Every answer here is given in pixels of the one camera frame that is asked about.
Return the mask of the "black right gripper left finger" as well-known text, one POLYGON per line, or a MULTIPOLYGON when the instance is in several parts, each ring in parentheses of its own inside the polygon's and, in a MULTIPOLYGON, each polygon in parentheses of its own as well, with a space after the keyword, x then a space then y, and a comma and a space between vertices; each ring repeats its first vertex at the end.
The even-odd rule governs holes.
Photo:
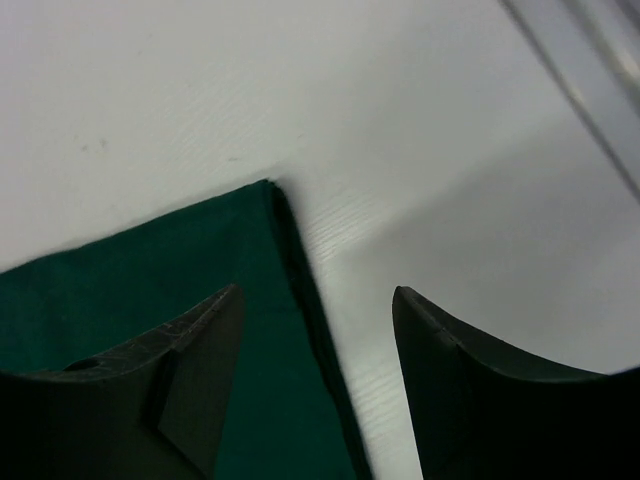
POLYGON ((244 323, 228 286, 59 371, 1 375, 5 479, 210 479, 244 323))

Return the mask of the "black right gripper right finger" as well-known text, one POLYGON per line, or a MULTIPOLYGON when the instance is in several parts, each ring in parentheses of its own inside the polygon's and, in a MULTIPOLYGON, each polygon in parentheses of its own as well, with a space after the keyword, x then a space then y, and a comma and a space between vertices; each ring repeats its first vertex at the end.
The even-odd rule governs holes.
POLYGON ((635 479, 639 372, 599 374, 508 344, 415 290, 395 341, 427 479, 635 479))

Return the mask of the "dark green surgical cloth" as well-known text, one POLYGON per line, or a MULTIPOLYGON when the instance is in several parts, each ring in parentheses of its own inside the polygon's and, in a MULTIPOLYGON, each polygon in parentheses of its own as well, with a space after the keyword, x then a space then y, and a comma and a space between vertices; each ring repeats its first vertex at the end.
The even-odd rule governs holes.
POLYGON ((245 322, 217 479, 368 479, 284 192, 263 180, 1 276, 1 365, 60 368, 239 286, 245 322))

